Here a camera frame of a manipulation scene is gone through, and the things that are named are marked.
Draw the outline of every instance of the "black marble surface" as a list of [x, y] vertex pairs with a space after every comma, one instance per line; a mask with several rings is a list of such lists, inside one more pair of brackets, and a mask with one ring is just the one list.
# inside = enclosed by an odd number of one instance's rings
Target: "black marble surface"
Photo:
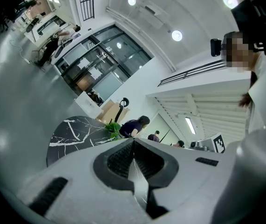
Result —
[[73, 116], [64, 120], [51, 137], [47, 152], [47, 166], [50, 166], [71, 152], [94, 147], [111, 141], [111, 134], [105, 125], [85, 116]]

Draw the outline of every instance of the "green plant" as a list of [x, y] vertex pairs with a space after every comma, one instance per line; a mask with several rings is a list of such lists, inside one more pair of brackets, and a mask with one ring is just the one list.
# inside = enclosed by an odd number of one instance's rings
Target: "green plant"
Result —
[[105, 125], [105, 129], [111, 133], [111, 138], [113, 140], [118, 140], [117, 137], [121, 137], [119, 130], [120, 130], [120, 125], [116, 122], [111, 122], [110, 124]]

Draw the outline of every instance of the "ceiling light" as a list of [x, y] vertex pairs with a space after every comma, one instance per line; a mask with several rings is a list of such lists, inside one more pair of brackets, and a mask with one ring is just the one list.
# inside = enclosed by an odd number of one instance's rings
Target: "ceiling light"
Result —
[[133, 6], [133, 5], [136, 4], [136, 0], [128, 0], [128, 3], [129, 3], [131, 6]]
[[225, 5], [229, 8], [235, 8], [239, 3], [237, 2], [237, 0], [223, 0], [223, 2], [225, 3]]
[[183, 35], [180, 31], [175, 30], [172, 32], [172, 38], [173, 40], [179, 42], [183, 38]]
[[196, 133], [195, 133], [195, 130], [194, 130], [194, 128], [193, 128], [193, 125], [192, 125], [191, 119], [188, 118], [188, 117], [185, 117], [185, 120], [187, 121], [187, 123], [188, 123], [188, 125], [189, 125], [189, 127], [190, 127], [191, 132], [192, 132], [193, 134], [196, 134]]

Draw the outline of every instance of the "gray floor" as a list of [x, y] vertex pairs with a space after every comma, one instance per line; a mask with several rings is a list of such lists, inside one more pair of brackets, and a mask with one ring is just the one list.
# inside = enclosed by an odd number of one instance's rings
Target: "gray floor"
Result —
[[46, 168], [48, 144], [60, 122], [85, 113], [51, 65], [43, 72], [26, 63], [10, 40], [28, 60], [35, 47], [17, 30], [0, 32], [0, 186], [16, 193]]

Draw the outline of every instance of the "railing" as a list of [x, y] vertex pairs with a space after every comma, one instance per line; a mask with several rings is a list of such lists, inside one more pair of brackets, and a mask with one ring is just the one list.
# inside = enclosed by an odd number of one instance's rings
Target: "railing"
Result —
[[208, 72], [208, 71], [211, 71], [211, 70], [222, 69], [222, 68], [225, 68], [225, 67], [226, 66], [225, 66], [223, 60], [218, 60], [218, 61], [215, 61], [215, 62], [211, 62], [211, 63], [205, 64], [205, 65], [196, 67], [194, 69], [190, 69], [190, 70], [184, 71], [182, 73], [179, 73], [177, 75], [171, 76], [171, 77], [166, 78], [164, 80], [161, 80], [161, 82], [160, 82], [160, 84], [158, 86], [161, 86], [161, 85], [164, 85], [164, 84], [168, 84], [168, 83], [171, 83], [171, 82], [175, 82], [175, 81], [178, 81], [178, 80], [183, 80], [183, 79], [189, 78], [191, 76], [198, 75], [198, 74], [201, 74], [201, 73], [205, 73], [205, 72]]
[[83, 21], [95, 17], [94, 0], [80, 0]]

